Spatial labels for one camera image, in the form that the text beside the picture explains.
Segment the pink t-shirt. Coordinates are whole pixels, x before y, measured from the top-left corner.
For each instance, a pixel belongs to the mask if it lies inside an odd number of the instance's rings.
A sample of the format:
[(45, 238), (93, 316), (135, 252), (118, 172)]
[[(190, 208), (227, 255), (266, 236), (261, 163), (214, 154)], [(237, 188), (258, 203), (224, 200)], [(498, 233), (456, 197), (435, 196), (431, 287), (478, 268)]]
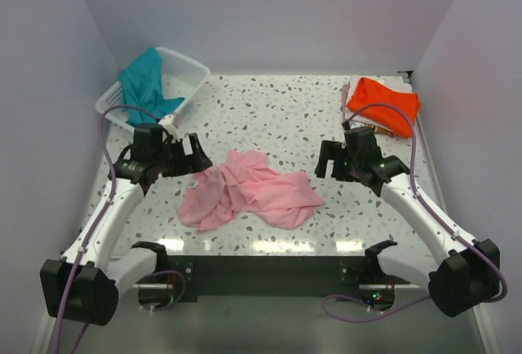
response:
[(290, 230), (323, 205), (305, 172), (281, 174), (259, 151), (231, 150), (224, 163), (192, 176), (177, 214), (183, 225), (198, 232), (220, 228), (245, 212)]

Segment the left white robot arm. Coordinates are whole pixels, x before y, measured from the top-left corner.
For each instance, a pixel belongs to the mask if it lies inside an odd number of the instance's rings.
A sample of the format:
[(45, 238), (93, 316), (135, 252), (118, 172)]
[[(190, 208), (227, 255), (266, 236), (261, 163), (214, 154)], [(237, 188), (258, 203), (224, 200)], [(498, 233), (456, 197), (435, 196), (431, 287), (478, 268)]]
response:
[(49, 316), (107, 325), (119, 299), (147, 278), (163, 281), (171, 271), (165, 246), (139, 241), (116, 262), (113, 250), (126, 221), (159, 178), (202, 172), (212, 165), (197, 134), (174, 137), (160, 124), (137, 126), (133, 140), (110, 166), (99, 205), (59, 259), (48, 259), (40, 281)]

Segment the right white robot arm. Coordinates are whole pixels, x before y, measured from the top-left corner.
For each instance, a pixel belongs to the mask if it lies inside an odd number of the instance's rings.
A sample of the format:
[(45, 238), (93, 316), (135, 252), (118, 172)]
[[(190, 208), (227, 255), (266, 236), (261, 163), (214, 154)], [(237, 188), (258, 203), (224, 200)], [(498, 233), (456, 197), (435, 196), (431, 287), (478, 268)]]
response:
[(419, 186), (413, 164), (384, 157), (369, 127), (344, 131), (344, 140), (324, 140), (315, 175), (371, 189), (397, 211), (431, 252), (437, 268), (422, 270), (393, 255), (396, 241), (386, 240), (365, 250), (363, 272), (374, 283), (402, 278), (424, 290), (446, 316), (503, 299), (507, 286), (500, 272), (500, 250), (491, 240), (478, 241), (456, 224)]

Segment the folded patterned orange garment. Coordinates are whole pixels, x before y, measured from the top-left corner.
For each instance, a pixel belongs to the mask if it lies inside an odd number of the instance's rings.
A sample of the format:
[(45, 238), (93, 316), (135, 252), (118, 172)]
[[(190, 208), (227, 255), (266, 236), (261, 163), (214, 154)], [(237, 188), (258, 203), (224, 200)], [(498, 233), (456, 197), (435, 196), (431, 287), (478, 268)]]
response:
[(368, 124), (367, 127), (369, 127), (373, 131), (373, 133), (375, 133), (376, 135), (385, 135), (385, 136), (390, 136), (390, 137), (396, 136), (396, 133), (394, 133), (393, 131), (390, 131), (386, 128), (382, 128), (380, 126)]

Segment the folded light pink garment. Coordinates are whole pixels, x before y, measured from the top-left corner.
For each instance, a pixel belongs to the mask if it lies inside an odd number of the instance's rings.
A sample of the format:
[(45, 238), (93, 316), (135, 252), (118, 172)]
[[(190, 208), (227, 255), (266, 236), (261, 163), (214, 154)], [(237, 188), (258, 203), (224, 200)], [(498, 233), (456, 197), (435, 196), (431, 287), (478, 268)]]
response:
[(347, 101), (348, 101), (348, 93), (350, 91), (350, 83), (346, 83), (343, 85), (342, 93), (341, 93), (341, 111), (342, 111), (342, 119), (345, 120), (346, 112), (347, 112)]

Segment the folded orange t-shirt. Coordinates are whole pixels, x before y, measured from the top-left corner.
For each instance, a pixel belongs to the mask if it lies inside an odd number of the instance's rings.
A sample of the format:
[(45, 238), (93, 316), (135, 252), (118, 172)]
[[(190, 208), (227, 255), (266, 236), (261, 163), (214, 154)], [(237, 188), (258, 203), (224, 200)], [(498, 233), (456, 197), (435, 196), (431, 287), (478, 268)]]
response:
[(421, 108), (418, 95), (413, 92), (394, 91), (382, 83), (367, 77), (355, 77), (349, 82), (346, 90), (346, 108), (355, 113), (369, 104), (385, 104), (373, 106), (362, 111), (359, 116), (389, 130), (403, 139), (412, 136), (408, 122), (391, 105), (400, 110), (414, 124)]

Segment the white plastic basket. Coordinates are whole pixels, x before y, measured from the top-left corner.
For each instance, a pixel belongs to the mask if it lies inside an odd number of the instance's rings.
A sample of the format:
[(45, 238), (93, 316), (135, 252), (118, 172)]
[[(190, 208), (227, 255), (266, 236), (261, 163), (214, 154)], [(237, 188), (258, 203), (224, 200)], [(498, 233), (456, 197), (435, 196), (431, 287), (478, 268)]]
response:
[[(179, 127), (184, 115), (192, 107), (193, 99), (210, 77), (210, 70), (204, 64), (172, 51), (165, 47), (156, 47), (161, 58), (161, 92), (165, 100), (183, 98), (183, 102), (172, 111), (175, 126)], [(95, 102), (95, 109), (102, 114), (106, 109), (123, 103), (123, 88), (114, 82)], [(107, 114), (107, 119), (130, 133), (133, 125), (128, 123), (129, 110), (115, 109)]]

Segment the folded white t-shirt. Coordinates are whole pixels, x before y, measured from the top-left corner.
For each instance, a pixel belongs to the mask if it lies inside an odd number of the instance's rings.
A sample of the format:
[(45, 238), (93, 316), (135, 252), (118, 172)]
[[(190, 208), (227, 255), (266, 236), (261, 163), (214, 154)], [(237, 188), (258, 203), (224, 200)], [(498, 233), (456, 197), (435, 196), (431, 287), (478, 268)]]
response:
[[(348, 80), (346, 82), (346, 83), (348, 83), (348, 82), (350, 83), (348, 101), (352, 98), (352, 96), (355, 92), (356, 86), (361, 79), (362, 79), (362, 76), (359, 76), (359, 75), (353, 75), (348, 78)], [(412, 86), (410, 84), (404, 82), (402, 77), (369, 77), (369, 79), (372, 79), (372, 80), (380, 83), (381, 85), (385, 86), (386, 88), (388, 88), (392, 91), (397, 91), (397, 92), (406, 93), (406, 94), (413, 93)], [(352, 115), (352, 112), (347, 108), (345, 120), (347, 120), (351, 115)], [(370, 125), (376, 125), (376, 126), (380, 126), (382, 128), (386, 128), (385, 126), (379, 124), (378, 122), (375, 122), (368, 118), (362, 117), (361, 115), (354, 117), (352, 120), (354, 122), (364, 124), (364, 125), (370, 124)]]

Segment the teal t-shirt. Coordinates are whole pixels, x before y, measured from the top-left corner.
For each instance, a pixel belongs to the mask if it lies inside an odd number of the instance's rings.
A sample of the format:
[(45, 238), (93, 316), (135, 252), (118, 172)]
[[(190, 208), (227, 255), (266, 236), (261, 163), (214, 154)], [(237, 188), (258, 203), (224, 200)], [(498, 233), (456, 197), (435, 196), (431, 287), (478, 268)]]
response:
[(152, 114), (149, 116), (135, 109), (124, 108), (124, 111), (128, 112), (129, 125), (156, 122), (157, 118), (161, 119), (173, 113), (184, 102), (184, 97), (164, 98), (161, 78), (162, 59), (158, 51), (152, 47), (120, 73), (121, 103), (141, 108)]

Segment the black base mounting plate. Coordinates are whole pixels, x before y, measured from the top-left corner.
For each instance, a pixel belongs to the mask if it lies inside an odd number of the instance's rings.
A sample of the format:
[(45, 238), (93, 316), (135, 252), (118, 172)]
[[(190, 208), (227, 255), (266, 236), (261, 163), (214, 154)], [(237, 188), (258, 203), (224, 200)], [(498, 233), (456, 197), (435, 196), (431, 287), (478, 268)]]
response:
[(202, 296), (325, 297), (345, 294), (373, 304), (371, 286), (392, 304), (395, 285), (406, 283), (369, 265), (364, 256), (170, 256), (179, 277), (144, 278), (138, 285), (143, 306), (164, 308), (174, 301), (195, 303)]

